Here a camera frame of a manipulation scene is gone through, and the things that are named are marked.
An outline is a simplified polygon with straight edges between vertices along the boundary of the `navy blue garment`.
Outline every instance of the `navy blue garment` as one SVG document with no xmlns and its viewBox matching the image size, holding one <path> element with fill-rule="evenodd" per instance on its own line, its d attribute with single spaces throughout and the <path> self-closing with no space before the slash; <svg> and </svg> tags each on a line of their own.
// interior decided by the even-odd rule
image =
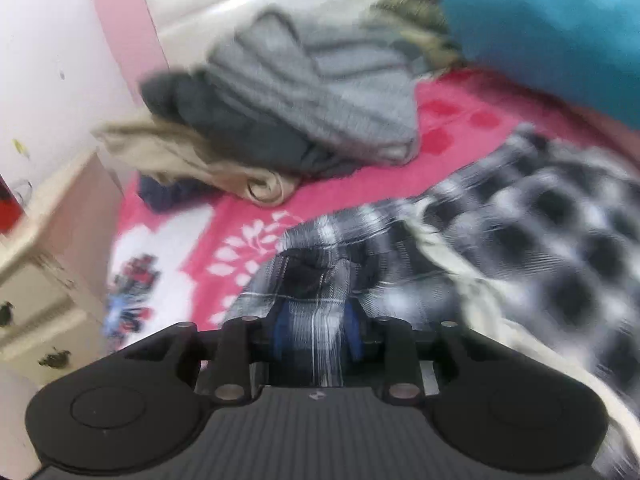
<svg viewBox="0 0 640 480">
<path fill-rule="evenodd" d="M 150 176 L 141 174 L 138 184 L 138 196 L 154 213 L 164 213 L 185 202 L 217 192 L 221 191 L 194 178 L 184 178 L 163 186 Z"/>
</svg>

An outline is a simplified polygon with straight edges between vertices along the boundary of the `pink blanket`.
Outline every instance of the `pink blanket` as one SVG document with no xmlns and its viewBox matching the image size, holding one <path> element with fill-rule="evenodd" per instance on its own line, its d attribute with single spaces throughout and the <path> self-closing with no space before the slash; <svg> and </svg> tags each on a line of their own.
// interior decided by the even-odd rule
<svg viewBox="0 0 640 480">
<path fill-rule="evenodd" d="M 338 209 L 420 194 L 493 151 L 522 120 L 581 144 L 602 143 L 564 107 L 558 111 L 557 103 L 527 91 L 514 99 L 522 92 L 516 89 L 478 71 L 420 83 L 422 150 L 413 162 L 306 184 L 276 209 L 224 195 L 155 215 L 132 185 L 113 247 L 106 331 L 119 346 L 182 320 L 201 330 L 216 328 L 260 264 L 276 253 L 287 228 Z"/>
</svg>

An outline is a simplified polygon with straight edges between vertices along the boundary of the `plaid shirt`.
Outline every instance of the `plaid shirt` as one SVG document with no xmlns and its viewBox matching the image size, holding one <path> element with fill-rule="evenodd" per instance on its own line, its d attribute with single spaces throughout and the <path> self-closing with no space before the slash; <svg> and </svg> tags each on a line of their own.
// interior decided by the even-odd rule
<svg viewBox="0 0 640 480">
<path fill-rule="evenodd" d="M 479 272 L 509 283 L 508 319 L 603 379 L 638 414 L 640 184 L 603 152 L 579 152 L 526 126 L 419 197 L 289 230 L 228 318 L 264 316 L 282 302 L 290 364 L 316 385 L 342 384 L 353 301 L 368 316 L 420 330 L 463 322 L 456 280 L 424 256 L 404 221 L 416 215 Z M 594 465 L 608 479 L 640 478 L 614 425 Z"/>
</svg>

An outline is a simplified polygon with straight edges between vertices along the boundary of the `wooden dresser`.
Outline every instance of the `wooden dresser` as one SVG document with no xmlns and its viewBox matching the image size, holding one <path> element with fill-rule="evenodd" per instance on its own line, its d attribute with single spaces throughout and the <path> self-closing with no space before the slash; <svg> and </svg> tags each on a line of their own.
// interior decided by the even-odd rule
<svg viewBox="0 0 640 480">
<path fill-rule="evenodd" d="M 0 240 L 0 361 L 49 383 L 105 352 L 101 324 L 122 194 L 94 151 L 36 188 Z"/>
</svg>

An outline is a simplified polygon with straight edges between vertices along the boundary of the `pink stripe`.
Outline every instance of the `pink stripe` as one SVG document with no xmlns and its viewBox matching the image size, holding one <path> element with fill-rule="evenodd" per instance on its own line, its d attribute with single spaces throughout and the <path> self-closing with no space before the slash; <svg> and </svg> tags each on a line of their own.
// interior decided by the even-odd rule
<svg viewBox="0 0 640 480">
<path fill-rule="evenodd" d="M 107 44 L 136 102 L 145 75 L 168 67 L 145 0 L 94 0 Z"/>
</svg>

